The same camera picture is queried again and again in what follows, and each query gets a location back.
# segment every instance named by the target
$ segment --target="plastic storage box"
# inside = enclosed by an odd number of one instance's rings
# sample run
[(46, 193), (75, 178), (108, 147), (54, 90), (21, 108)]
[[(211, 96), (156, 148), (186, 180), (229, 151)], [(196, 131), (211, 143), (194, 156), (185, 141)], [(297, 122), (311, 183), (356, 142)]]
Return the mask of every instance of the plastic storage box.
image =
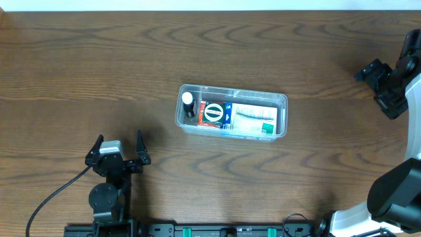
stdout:
[[(182, 94), (184, 92), (190, 92), (195, 98), (197, 110), (196, 116), (193, 118), (188, 118), (183, 110)], [(276, 131), (274, 134), (258, 134), (198, 126), (199, 107), (202, 100), (277, 108)], [(178, 94), (175, 121), (178, 126), (183, 128), (184, 132), (189, 134), (273, 142), (277, 138), (285, 136), (287, 132), (287, 116), (288, 100), (284, 94), (186, 84), (180, 88), (180, 93)]]

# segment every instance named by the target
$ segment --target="wood grain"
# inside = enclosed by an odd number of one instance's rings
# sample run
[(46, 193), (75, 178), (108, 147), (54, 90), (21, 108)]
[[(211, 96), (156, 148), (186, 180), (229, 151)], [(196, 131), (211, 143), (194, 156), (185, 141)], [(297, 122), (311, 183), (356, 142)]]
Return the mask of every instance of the wood grain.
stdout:
[[(398, 165), (407, 113), (388, 120), (355, 72), (394, 65), (419, 12), (8, 13), (0, 25), (0, 236), (84, 169), (99, 134), (129, 158), (142, 129), (153, 164), (135, 175), (141, 220), (278, 223), (364, 201)], [(187, 135), (182, 84), (289, 98), (274, 143)], [(90, 223), (89, 171), (38, 214), (33, 236)]]

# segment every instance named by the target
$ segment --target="black cable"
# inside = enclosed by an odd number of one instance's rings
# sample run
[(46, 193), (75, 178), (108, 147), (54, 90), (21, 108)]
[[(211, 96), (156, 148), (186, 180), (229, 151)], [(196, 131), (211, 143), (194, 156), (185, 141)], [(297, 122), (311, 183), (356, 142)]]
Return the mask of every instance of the black cable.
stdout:
[(285, 219), (285, 221), (284, 221), (284, 224), (282, 225), (282, 230), (284, 231), (284, 233), (285, 234), (287, 234), (289, 237), (292, 237), (290, 234), (289, 234), (289, 230), (286, 230), (285, 229), (285, 225), (287, 224), (287, 221), (288, 221), (288, 219), (289, 218), (291, 218), (291, 217), (293, 217), (293, 216), (300, 216), (300, 217), (302, 217), (302, 218), (304, 218), (308, 223), (310, 223), (309, 222), (309, 220), (307, 220), (307, 218), (305, 218), (305, 216), (303, 216), (302, 214), (300, 214), (300, 213), (292, 213), (292, 214), (290, 214), (286, 219)]
[(92, 166), (86, 167), (84, 171), (82, 171), (80, 174), (78, 174), (76, 177), (74, 177), (71, 181), (69, 181), (67, 184), (63, 185), (61, 188), (59, 188), (56, 192), (53, 192), (47, 199), (45, 199), (38, 208), (32, 213), (31, 218), (29, 218), (28, 224), (26, 225), (26, 237), (30, 237), (29, 235), (29, 229), (31, 229), (32, 221), (34, 220), (35, 216), (37, 215), (38, 211), (41, 210), (41, 208), (55, 195), (57, 195), (59, 192), (63, 191), (65, 188), (67, 188), (69, 185), (73, 184), (74, 181), (82, 177)]

